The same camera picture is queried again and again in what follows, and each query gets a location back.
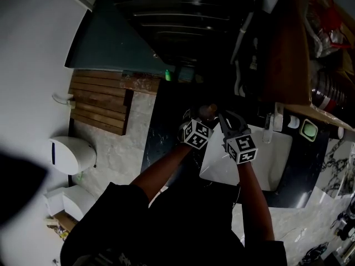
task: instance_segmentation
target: black shirt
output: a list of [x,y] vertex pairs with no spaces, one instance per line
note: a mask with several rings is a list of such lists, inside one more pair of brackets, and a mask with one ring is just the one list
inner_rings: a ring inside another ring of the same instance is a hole
[[61,265],[287,265],[282,242],[244,248],[222,186],[170,187],[148,208],[140,187],[110,183],[64,242]]

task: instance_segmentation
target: plastic bag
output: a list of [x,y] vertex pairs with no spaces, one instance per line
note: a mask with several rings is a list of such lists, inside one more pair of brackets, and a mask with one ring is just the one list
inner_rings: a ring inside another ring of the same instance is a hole
[[349,48],[343,43],[342,21],[333,0],[300,0],[301,14],[307,33],[310,56],[321,58]]

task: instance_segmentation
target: tile floor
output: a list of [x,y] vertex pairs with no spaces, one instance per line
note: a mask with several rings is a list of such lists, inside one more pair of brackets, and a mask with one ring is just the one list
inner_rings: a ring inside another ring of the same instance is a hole
[[[134,94],[125,136],[75,122],[76,136],[89,141],[97,151],[97,167],[84,171],[82,179],[74,181],[95,198],[109,182],[129,184],[140,173],[154,102],[155,96]],[[275,238],[285,243],[288,265],[297,265],[310,248],[324,242],[329,242],[325,256],[339,247],[345,248],[330,226],[349,201],[349,198],[330,198],[316,187],[306,208],[270,208]],[[244,229],[239,204],[233,210],[232,230],[242,238]]]

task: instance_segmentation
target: sink basin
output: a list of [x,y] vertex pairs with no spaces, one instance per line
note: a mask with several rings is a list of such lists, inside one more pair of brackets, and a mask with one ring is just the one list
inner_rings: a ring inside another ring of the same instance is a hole
[[[292,137],[273,132],[271,143],[265,144],[262,142],[262,128],[248,126],[255,135],[255,146],[258,148],[256,159],[251,162],[256,178],[262,190],[275,191],[290,154]],[[210,181],[237,185],[239,183],[237,165],[222,147],[223,138],[221,126],[218,123],[207,144],[200,177]]]

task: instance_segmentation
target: faucet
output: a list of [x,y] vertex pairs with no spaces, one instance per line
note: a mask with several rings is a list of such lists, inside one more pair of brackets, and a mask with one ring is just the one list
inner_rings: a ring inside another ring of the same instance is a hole
[[274,113],[266,115],[265,126],[262,131],[262,141],[269,144],[273,131],[281,132],[283,124],[283,104],[275,103]]

